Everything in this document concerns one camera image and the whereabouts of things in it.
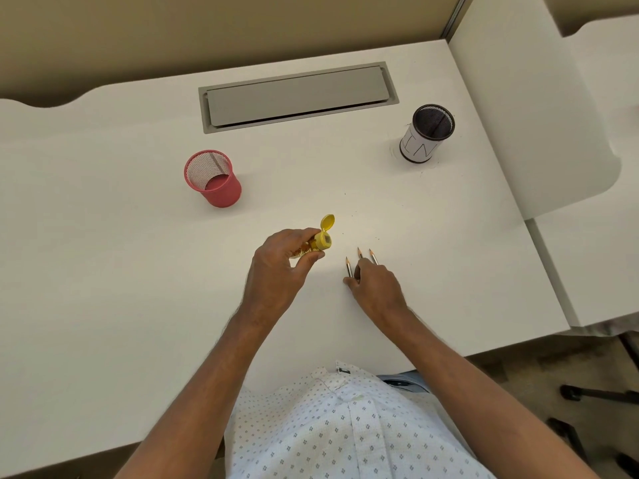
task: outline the white patterned shirt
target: white patterned shirt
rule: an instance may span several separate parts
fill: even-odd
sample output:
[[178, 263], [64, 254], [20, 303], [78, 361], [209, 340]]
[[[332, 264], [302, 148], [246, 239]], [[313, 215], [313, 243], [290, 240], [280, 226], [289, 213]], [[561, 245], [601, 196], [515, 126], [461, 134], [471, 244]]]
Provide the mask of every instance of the white patterned shirt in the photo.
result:
[[224, 442], [237, 479], [494, 478], [433, 394], [341, 362], [269, 395], [243, 388]]

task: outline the red rim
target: red rim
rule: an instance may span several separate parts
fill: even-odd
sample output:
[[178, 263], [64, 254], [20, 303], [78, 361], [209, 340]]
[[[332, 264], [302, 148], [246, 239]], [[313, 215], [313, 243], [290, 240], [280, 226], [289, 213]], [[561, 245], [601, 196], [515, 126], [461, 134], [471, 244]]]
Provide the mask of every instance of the red rim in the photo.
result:
[[[187, 169], [189, 164], [191, 163], [191, 161], [193, 160], [193, 158], [196, 158], [197, 156], [199, 156], [200, 154], [204, 153], [204, 152], [214, 152], [214, 153], [218, 153], [221, 154], [224, 159], [226, 160], [226, 162], [229, 164], [229, 171], [231, 172], [229, 174], [229, 177], [226, 179], [226, 181], [224, 183], [222, 183], [220, 186], [218, 186], [217, 188], [213, 189], [213, 190], [200, 190], [197, 186], [193, 186], [191, 184], [191, 182], [188, 180], [188, 176], [187, 176]], [[184, 165], [184, 179], [187, 182], [187, 184], [193, 188], [196, 192], [200, 192], [200, 193], [214, 193], [214, 192], [219, 192], [222, 188], [224, 188], [226, 186], [226, 184], [231, 180], [231, 176], [233, 175], [233, 164], [231, 163], [229, 157], [227, 155], [225, 155], [223, 152], [218, 151], [216, 149], [203, 149], [202, 151], [198, 151], [196, 152], [193, 156], [191, 156], [188, 160], [187, 160], [187, 164]]]

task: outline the floor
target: floor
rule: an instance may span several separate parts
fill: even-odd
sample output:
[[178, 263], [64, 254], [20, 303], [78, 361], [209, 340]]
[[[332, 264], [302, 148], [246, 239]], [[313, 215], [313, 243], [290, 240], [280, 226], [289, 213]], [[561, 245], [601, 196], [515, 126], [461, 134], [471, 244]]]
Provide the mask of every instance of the floor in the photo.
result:
[[[633, 335], [639, 344], [639, 333]], [[585, 398], [563, 400], [561, 384], [639, 390], [639, 372], [617, 338], [550, 336], [477, 354], [471, 360], [541, 419], [555, 417], [579, 433], [593, 469], [603, 479], [628, 479], [613, 461], [617, 451], [639, 459], [639, 407]], [[12, 479], [110, 479], [136, 444], [13, 476]], [[224, 477], [216, 460], [212, 479]]]

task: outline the red cup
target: red cup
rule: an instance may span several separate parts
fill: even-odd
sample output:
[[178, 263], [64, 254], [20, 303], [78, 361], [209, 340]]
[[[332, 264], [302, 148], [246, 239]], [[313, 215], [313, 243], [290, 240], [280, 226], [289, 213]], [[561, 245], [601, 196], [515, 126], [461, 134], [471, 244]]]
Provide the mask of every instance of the red cup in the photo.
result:
[[230, 207], [242, 194], [228, 156], [214, 149], [191, 156], [184, 166], [184, 179], [214, 207]]

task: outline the yellow lid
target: yellow lid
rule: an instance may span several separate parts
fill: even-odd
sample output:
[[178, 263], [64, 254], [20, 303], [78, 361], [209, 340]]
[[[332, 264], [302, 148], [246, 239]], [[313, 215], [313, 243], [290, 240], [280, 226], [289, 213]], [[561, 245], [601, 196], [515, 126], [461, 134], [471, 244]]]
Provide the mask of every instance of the yellow lid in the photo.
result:
[[315, 245], [317, 246], [318, 250], [326, 250], [330, 247], [331, 244], [332, 240], [330, 239], [330, 235], [328, 235], [326, 232], [322, 231], [318, 234], [315, 234]]
[[329, 230], [334, 225], [334, 223], [335, 223], [335, 215], [329, 213], [327, 216], [321, 219], [319, 227], [324, 232], [327, 232], [327, 230]]

